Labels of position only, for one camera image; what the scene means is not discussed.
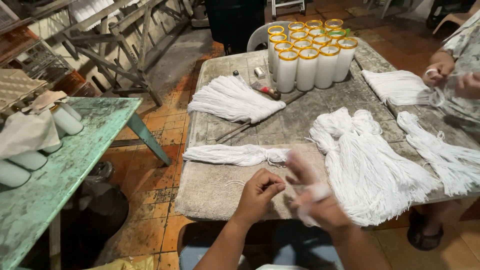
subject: table leg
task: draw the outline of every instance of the table leg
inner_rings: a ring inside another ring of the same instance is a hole
[[[60,259],[60,213],[53,219],[50,230],[50,270],[61,269]]]
[[[163,160],[167,166],[170,166],[172,161],[165,154],[162,147],[153,137],[152,133],[145,126],[144,122],[137,113],[134,113],[132,117],[128,120],[127,126],[131,128],[135,134],[147,145],[147,147],[153,152],[153,154],[159,159]]]

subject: tiled table top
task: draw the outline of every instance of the tiled table top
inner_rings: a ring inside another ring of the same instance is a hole
[[[388,61],[378,54],[370,45],[359,39],[355,52],[363,68],[373,72],[388,72],[396,70]],[[267,64],[267,50],[247,52],[243,54],[225,56],[207,60],[200,71],[197,88],[207,85],[212,79],[220,75],[231,75],[238,70],[240,75],[251,84],[258,79],[253,74],[255,67],[262,67],[266,71],[266,78],[260,80],[263,85],[275,85],[270,79]],[[429,132],[436,134],[445,132],[445,141],[449,144],[480,149],[479,145],[462,130],[453,128],[443,121],[444,114],[430,106],[393,106],[383,105],[375,93],[364,81],[360,67],[353,61],[350,66],[351,77],[342,83],[335,83],[329,89],[314,89],[305,96],[287,105],[284,110],[261,121],[251,128],[234,132],[218,141],[230,146],[245,144],[277,145],[292,143],[308,143],[309,129],[316,117],[322,113],[329,113],[341,107],[346,107],[350,113],[356,110],[369,110],[373,118],[383,129],[382,136],[393,150],[401,156],[423,165],[425,161],[405,139],[405,133],[396,124],[395,118],[401,111],[407,110],[419,117],[419,123]],[[282,94],[285,101],[298,94]],[[194,112],[190,117],[186,147],[201,146],[217,143],[215,138],[241,125],[231,123],[214,115]],[[430,166],[425,168],[433,172]],[[479,196],[480,188],[475,187],[467,196]],[[429,202],[437,202],[461,198],[466,196],[447,197],[443,188],[429,195]]]

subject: gold rim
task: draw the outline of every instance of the gold rim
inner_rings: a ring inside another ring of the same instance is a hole
[[[294,24],[301,24],[302,27],[301,27],[301,28],[298,28],[298,29],[292,29],[290,26],[291,26],[291,25],[294,25]],[[288,29],[289,29],[290,31],[302,30],[302,29],[304,29],[304,28],[305,28],[305,24],[302,23],[302,22],[294,22],[294,23],[288,24]]]
[[[279,48],[276,47],[278,44],[282,44],[282,43],[283,43],[283,44],[290,44],[290,48],[286,48],[286,49],[291,49],[291,48],[293,47],[293,44],[292,44],[291,42],[289,42],[289,41],[280,41],[280,42],[277,42],[277,43],[273,46],[274,49],[275,49],[276,51],[286,50],[286,49],[279,49]]]
[[[304,35],[303,37],[294,37],[294,36],[292,36],[294,33],[298,33],[298,32],[304,32],[305,35]],[[304,30],[295,30],[295,31],[293,31],[293,32],[290,33],[290,39],[293,39],[293,40],[304,39],[304,38],[306,38],[307,36],[308,36],[308,33],[307,33],[307,31],[304,31]]]
[[[327,34],[321,34],[321,35],[315,36],[315,37],[313,37],[313,39],[312,39],[312,43],[313,43],[313,44],[317,44],[317,45],[323,46],[323,45],[325,45],[325,44],[330,43],[330,41],[332,41],[332,39],[329,39],[329,40],[327,40],[327,41],[316,41],[315,38],[317,38],[317,37],[328,37],[328,38],[330,38]]]
[[[322,49],[325,48],[325,47],[335,47],[338,50],[336,52],[322,52]],[[320,51],[320,54],[323,55],[323,56],[334,56],[334,55],[337,55],[337,54],[340,53],[340,47],[337,46],[337,45],[333,45],[333,44],[326,44],[326,45],[321,46],[319,51]]]
[[[308,23],[320,23],[320,25],[309,26]],[[308,28],[308,29],[313,29],[313,28],[322,27],[322,26],[323,26],[323,23],[320,20],[311,20],[311,21],[308,21],[308,22],[305,23],[305,27]]]
[[[281,28],[281,29],[282,29],[282,32],[280,32],[280,33],[272,33],[272,32],[271,32],[271,29],[272,29],[272,28]],[[281,26],[279,26],[279,25],[275,25],[275,26],[272,26],[272,27],[269,27],[269,28],[268,28],[268,34],[269,34],[269,35],[273,35],[273,34],[283,34],[283,31],[285,31],[285,28],[283,28],[283,27],[281,27]]]
[[[50,112],[56,111],[59,108],[59,106],[60,106],[59,104],[55,104],[55,106],[53,106],[52,108],[49,109]]]
[[[351,40],[351,41],[355,42],[355,44],[352,45],[352,46],[344,46],[344,45],[342,45],[342,44],[339,43],[339,41],[341,41],[341,40]],[[339,39],[336,41],[336,45],[339,46],[340,49],[354,49],[354,48],[357,47],[358,44],[359,44],[358,41],[357,41],[356,39],[354,39],[354,38],[351,38],[351,37],[339,38]]]
[[[295,57],[292,57],[292,58],[287,58],[287,57],[282,56],[282,53],[287,52],[287,51],[292,51],[292,52],[296,53],[297,55]],[[293,61],[293,60],[297,59],[298,56],[299,56],[299,53],[297,53],[296,51],[294,51],[292,49],[283,50],[278,54],[278,57],[282,60],[285,60],[285,61]]]
[[[310,33],[310,31],[315,30],[315,29],[320,29],[320,30],[323,30],[324,32],[320,33],[320,34],[316,34],[316,35]],[[308,30],[308,35],[311,36],[311,37],[316,37],[316,36],[323,35],[323,34],[326,34],[326,33],[327,33],[327,30],[323,27],[315,27],[315,28],[312,28],[312,29]]]
[[[340,25],[337,25],[337,26],[329,26],[328,24],[329,23],[332,23],[332,22],[339,22]],[[343,25],[343,21],[340,20],[340,19],[330,19],[330,20],[327,20],[324,24],[325,28],[328,28],[328,29],[339,29],[339,28],[342,28],[342,25]]]
[[[316,53],[314,56],[303,56],[303,55],[301,54],[301,51],[306,50],[306,49],[313,49],[313,50],[317,51],[317,53]],[[319,51],[317,48],[314,48],[314,47],[302,48],[302,49],[299,51],[299,57],[302,58],[302,59],[315,59],[315,58],[318,57],[319,54],[320,54],[320,51]]]
[[[310,44],[307,45],[307,46],[305,46],[305,47],[298,47],[298,46],[296,46],[295,43],[300,42],[300,41],[308,41],[308,42],[310,42]],[[293,42],[293,47],[294,47],[295,49],[297,49],[297,50],[301,50],[301,49],[303,49],[303,48],[311,47],[311,46],[312,46],[312,41],[311,41],[311,40],[308,40],[308,39],[299,39],[299,40],[295,40],[295,41]]]
[[[342,32],[343,34],[340,35],[340,36],[335,36],[335,37],[333,37],[333,36],[331,36],[331,33],[332,33],[332,32]],[[345,29],[332,29],[332,30],[329,30],[329,31],[327,32],[327,35],[328,35],[332,40],[334,40],[334,39],[341,39],[341,38],[344,38],[344,37],[347,35],[347,32],[345,31]]]
[[[281,40],[273,40],[273,39],[272,39],[273,37],[278,37],[278,36],[282,36],[283,39],[281,39]],[[277,42],[286,40],[286,39],[287,39],[287,35],[285,35],[285,34],[273,34],[273,35],[270,36],[269,39],[270,39],[270,42],[272,42],[272,43],[277,43]]]

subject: sandal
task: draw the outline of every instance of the sandal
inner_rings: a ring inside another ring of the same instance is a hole
[[[423,228],[425,227],[427,219],[415,209],[410,214],[408,220],[410,221],[410,228],[407,232],[407,238],[414,248],[421,251],[430,251],[440,245],[440,240],[444,235],[444,229],[442,226],[436,235],[424,235]]]

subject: jeans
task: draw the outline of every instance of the jeans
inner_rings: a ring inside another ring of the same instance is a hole
[[[180,270],[192,270],[215,240],[195,238],[180,254]],[[279,225],[273,241],[274,265],[300,266],[308,270],[343,270],[327,232],[292,220]]]

